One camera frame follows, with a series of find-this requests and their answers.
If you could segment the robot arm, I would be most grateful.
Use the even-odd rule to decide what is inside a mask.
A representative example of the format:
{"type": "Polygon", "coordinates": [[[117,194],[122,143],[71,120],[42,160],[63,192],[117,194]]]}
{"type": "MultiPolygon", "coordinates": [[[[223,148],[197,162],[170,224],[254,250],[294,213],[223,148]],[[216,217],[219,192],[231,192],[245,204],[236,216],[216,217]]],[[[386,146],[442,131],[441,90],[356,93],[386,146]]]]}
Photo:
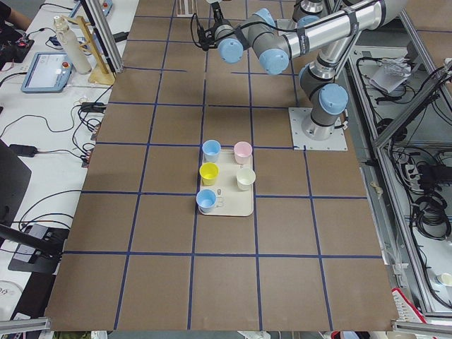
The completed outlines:
{"type": "Polygon", "coordinates": [[[391,22],[406,5],[406,1],[359,1],[320,18],[321,1],[297,1],[293,26],[281,28],[266,8],[232,26],[223,16],[219,1],[211,1],[213,26],[205,29],[193,14],[190,31],[196,47],[205,52],[217,49],[228,64],[237,63],[245,50],[253,49],[261,67],[270,75],[281,74],[291,60],[317,51],[317,58],[299,73],[300,86],[312,103],[301,128],[311,140],[326,141],[349,99],[346,90],[335,83],[341,61],[347,58],[361,31],[391,22]]]}
{"type": "Polygon", "coordinates": [[[324,10],[323,0],[296,0],[292,13],[295,27],[302,27],[321,17],[324,10]]]}

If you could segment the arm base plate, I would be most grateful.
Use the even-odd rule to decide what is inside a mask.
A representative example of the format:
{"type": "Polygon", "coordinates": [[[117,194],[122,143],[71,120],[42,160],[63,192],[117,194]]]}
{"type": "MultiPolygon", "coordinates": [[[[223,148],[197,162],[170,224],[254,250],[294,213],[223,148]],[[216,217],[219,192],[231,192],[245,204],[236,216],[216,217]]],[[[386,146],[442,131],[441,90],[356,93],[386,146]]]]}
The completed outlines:
{"type": "Polygon", "coordinates": [[[317,126],[311,120],[311,108],[290,107],[290,128],[295,150],[347,151],[345,128],[336,117],[333,126],[317,126]]]}

